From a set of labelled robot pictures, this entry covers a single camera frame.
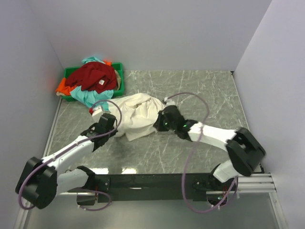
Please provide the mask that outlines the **cream white t-shirt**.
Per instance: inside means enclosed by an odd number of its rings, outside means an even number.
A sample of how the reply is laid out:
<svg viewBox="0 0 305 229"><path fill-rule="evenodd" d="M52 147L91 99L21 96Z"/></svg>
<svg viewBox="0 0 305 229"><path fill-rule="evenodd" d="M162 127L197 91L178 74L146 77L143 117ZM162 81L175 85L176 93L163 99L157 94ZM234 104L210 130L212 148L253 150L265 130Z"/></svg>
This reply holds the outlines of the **cream white t-shirt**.
<svg viewBox="0 0 305 229"><path fill-rule="evenodd" d="M145 93L112 99L108 106L110 113L117 119L122 114L115 137L125 135L128 141L157 132L153 125L159 111L165 108L159 99Z"/></svg>

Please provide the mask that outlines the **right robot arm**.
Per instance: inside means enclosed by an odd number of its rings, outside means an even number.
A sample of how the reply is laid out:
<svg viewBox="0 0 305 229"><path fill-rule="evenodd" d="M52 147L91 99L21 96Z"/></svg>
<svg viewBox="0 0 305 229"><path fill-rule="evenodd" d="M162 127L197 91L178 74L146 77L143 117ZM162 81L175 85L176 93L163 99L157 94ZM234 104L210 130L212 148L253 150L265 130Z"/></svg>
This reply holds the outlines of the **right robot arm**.
<svg viewBox="0 0 305 229"><path fill-rule="evenodd" d="M266 155L248 129L221 129L185 119L175 105L160 111L153 127L158 132L173 131L181 139L205 143L228 153L229 160L217 165L209 174L208 183L214 190L222 189L236 176L251 176Z"/></svg>

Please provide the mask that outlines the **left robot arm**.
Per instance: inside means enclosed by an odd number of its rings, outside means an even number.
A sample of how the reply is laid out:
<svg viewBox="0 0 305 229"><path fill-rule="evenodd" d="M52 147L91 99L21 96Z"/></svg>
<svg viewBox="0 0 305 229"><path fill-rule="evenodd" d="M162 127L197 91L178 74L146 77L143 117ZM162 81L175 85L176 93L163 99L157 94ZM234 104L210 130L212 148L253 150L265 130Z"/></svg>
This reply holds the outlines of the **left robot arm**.
<svg viewBox="0 0 305 229"><path fill-rule="evenodd" d="M66 169L103 146L117 133L121 121L121 117L102 114L98 122L92 124L61 150L42 159L30 158L15 188L19 206L23 210L43 209L58 194L74 188L106 196L109 206L112 199L108 193L97 189L99 183L92 170L84 166L77 167L71 172L66 172Z"/></svg>

